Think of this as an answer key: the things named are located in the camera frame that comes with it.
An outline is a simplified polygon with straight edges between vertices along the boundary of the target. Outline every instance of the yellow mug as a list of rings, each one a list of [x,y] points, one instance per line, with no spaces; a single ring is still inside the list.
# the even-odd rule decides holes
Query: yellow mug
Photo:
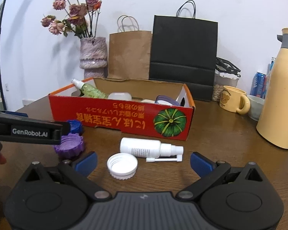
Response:
[[[221,95],[220,107],[233,113],[246,114],[250,110],[250,100],[246,96],[246,92],[225,85]]]

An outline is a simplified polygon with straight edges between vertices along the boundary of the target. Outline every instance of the yellow thermos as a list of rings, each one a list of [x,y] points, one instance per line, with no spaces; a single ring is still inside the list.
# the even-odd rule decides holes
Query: yellow thermos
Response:
[[[282,42],[275,59],[257,131],[278,147],[288,149],[288,28],[277,39]]]

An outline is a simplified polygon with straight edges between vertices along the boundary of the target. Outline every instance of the brown paper bag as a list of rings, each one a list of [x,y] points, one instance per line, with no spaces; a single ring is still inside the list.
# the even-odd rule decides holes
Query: brown paper bag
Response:
[[[122,25],[118,24],[121,32],[110,34],[108,78],[148,79],[151,31],[139,30],[135,19],[137,26],[131,21],[134,30],[125,31],[126,25],[123,24],[125,18],[134,19],[131,16],[124,16]]]

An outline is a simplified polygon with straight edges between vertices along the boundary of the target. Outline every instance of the plastic storage box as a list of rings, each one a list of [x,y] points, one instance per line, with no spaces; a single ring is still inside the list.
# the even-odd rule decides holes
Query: plastic storage box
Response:
[[[212,101],[219,102],[224,89],[224,85],[236,87],[240,77],[240,69],[231,62],[217,58],[216,69],[214,72],[214,90]]]

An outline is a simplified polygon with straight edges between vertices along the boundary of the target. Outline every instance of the blue bottle cap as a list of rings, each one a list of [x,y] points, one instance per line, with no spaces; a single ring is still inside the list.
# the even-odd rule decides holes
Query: blue bottle cap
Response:
[[[70,133],[82,133],[82,123],[79,120],[67,120],[67,122],[70,124]]]

